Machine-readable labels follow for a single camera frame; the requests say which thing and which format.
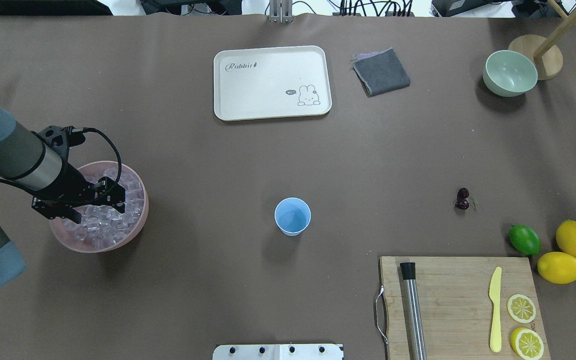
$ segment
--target green lime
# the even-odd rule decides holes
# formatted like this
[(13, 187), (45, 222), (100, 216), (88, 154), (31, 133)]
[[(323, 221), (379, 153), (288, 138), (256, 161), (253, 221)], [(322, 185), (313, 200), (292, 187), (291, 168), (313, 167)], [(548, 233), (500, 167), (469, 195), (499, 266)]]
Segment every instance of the green lime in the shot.
[(515, 225), (508, 232), (510, 244), (523, 255), (537, 255), (542, 247), (539, 236), (526, 225)]

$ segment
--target white tray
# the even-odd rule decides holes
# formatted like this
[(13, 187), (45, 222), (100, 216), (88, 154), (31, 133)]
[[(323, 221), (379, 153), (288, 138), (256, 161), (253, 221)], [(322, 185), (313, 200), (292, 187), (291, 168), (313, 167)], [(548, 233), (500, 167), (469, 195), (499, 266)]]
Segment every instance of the white tray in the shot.
[(214, 113), (223, 121), (320, 116), (332, 107), (318, 46), (221, 51), (213, 73)]

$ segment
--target cutting board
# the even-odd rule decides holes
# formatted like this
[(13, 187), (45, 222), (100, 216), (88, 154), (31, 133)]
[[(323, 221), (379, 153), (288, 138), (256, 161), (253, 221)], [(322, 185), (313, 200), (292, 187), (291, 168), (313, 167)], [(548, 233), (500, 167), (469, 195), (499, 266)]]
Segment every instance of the cutting board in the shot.
[[(381, 283), (386, 305), (389, 360), (411, 359), (407, 332), (406, 294), (399, 264), (416, 263), (416, 287), (428, 360), (521, 360), (510, 346), (510, 333), (519, 327), (535, 330), (544, 342), (542, 360), (550, 360), (533, 272), (525, 257), (382, 256)], [(490, 278), (496, 267), (501, 276), (501, 336), (499, 353), (490, 350), (492, 302)], [(528, 296), (537, 307), (532, 323), (514, 321), (506, 310), (514, 294)]]

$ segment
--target plastic cup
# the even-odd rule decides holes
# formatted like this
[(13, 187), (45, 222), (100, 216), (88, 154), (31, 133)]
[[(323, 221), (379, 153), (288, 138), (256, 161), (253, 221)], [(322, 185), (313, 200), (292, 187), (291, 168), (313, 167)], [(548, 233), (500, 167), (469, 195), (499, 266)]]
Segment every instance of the plastic cup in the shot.
[(311, 208), (301, 198), (284, 198), (274, 209), (274, 222), (282, 233), (294, 237), (311, 223)]

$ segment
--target pink bowl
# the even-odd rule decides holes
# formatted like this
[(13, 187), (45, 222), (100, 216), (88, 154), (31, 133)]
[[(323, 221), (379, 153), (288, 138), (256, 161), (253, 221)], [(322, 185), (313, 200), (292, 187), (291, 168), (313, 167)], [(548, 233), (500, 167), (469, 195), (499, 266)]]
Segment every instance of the pink bowl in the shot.
[[(111, 167), (117, 167), (116, 161), (96, 161), (90, 162), (90, 164), (85, 164), (84, 166), (80, 167), (78, 170), (85, 176), (93, 176), (96, 173), (105, 171)], [(64, 227), (64, 222), (61, 218), (55, 218), (50, 220), (50, 229), (52, 233), (55, 235), (57, 240), (65, 246), (66, 248), (74, 251), (78, 251), (79, 253), (103, 253), (104, 251), (114, 250), (121, 246), (124, 246), (129, 241), (134, 239), (137, 234), (142, 230), (144, 224), (146, 223), (146, 218), (148, 217), (148, 193), (146, 193), (146, 187), (144, 186), (144, 182), (142, 178), (130, 167), (126, 166), (125, 164), (121, 164), (121, 173), (132, 173), (137, 177), (139, 182), (141, 183), (141, 188), (143, 189), (143, 210), (141, 211), (141, 215), (139, 215), (139, 219), (137, 220), (137, 224), (133, 228), (124, 239), (119, 241), (112, 246), (108, 246), (106, 248), (102, 248), (100, 250), (94, 248), (92, 244), (88, 241), (79, 241), (73, 237), (73, 233), (66, 230)]]

